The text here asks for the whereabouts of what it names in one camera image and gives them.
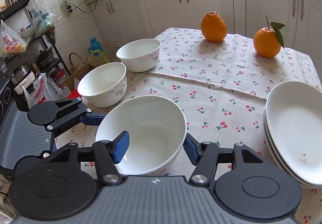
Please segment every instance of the plastic bag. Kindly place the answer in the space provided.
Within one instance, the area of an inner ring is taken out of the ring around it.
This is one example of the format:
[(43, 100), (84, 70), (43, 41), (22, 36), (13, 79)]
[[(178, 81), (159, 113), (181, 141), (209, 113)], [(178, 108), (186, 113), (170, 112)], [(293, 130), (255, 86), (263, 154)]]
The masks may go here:
[(0, 55), (13, 56), (26, 51), (28, 43), (8, 27), (3, 20), (1, 20), (0, 33)]
[(31, 94), (29, 94), (28, 91), (23, 87), (29, 108), (37, 103), (63, 99), (62, 90), (56, 84), (53, 86), (52, 83), (47, 82), (46, 73), (40, 74), (40, 76), (33, 83), (33, 87), (35, 91)]
[(32, 13), (36, 37), (50, 29), (62, 17), (51, 12), (43, 0), (30, 0), (27, 9)]

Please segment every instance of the wicker basket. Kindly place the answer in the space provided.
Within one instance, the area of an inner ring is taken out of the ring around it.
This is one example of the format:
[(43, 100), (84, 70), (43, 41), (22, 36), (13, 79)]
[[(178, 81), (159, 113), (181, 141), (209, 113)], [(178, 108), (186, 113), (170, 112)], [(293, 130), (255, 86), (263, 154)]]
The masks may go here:
[(71, 56), (72, 55), (76, 55), (81, 61), (82, 63), (85, 65), (86, 62), (83, 60), (83, 58), (77, 54), (76, 52), (72, 52), (69, 54), (69, 62), (70, 62), (70, 71), (71, 73), (75, 73), (80, 67), (81, 67), (81, 64), (77, 64), (77, 65), (74, 65), (73, 62), (71, 61)]

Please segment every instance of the cardboard box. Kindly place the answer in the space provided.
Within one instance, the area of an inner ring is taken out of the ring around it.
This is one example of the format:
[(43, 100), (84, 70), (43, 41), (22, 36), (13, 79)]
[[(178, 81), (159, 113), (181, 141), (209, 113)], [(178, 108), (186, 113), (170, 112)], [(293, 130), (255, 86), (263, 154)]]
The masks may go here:
[(80, 82), (80, 80), (87, 74), (89, 73), (91, 70), (95, 69), (97, 67), (97, 65), (95, 64), (95, 62), (89, 62), (86, 65), (84, 65), (83, 67), (81, 67), (78, 71), (76, 71), (75, 73), (73, 73), (72, 75), (70, 75), (66, 80), (65, 80), (65, 84), (67, 85), (67, 87), (69, 88), (69, 90), (71, 92), (73, 92), (74, 90), (74, 86), (75, 86), (75, 79)]

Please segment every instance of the cherry pattern tablecloth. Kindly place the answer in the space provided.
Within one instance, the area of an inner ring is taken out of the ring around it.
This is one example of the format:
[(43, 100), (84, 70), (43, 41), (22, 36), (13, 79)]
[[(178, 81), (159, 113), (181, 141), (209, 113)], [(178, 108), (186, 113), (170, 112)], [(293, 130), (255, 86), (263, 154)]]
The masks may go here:
[[(161, 41), (157, 66), (144, 73), (127, 72), (127, 91), (119, 103), (141, 95), (167, 97), (183, 110), (187, 132), (198, 141), (212, 141), (224, 148), (243, 142), (273, 161), (263, 126), (268, 93), (290, 80), (321, 88), (310, 57), (293, 49), (282, 48), (277, 57), (266, 59), (256, 54), (252, 39), (241, 35), (228, 34), (223, 42), (212, 43), (200, 30), (169, 28), (156, 38)], [(84, 102), (104, 113), (119, 104), (102, 109)], [(56, 145), (59, 148), (70, 141), (80, 147), (92, 145), (97, 128), (79, 124), (59, 136)], [(82, 163), (82, 169), (96, 176), (93, 162)], [(220, 165), (216, 178), (230, 169), (230, 164)], [(189, 178), (193, 170), (181, 149), (162, 174)], [(303, 188), (296, 220), (317, 223), (321, 217), (322, 189)]]

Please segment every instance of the orange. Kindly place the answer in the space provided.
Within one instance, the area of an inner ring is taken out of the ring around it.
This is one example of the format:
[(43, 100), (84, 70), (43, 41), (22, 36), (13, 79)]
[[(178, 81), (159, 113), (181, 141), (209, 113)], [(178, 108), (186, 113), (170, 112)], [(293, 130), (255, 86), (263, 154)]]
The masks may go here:
[(223, 41), (227, 35), (227, 26), (215, 11), (207, 13), (200, 26), (203, 36), (211, 42)]
[(273, 29), (260, 29), (254, 36), (254, 47), (258, 55), (274, 58), (281, 50)]

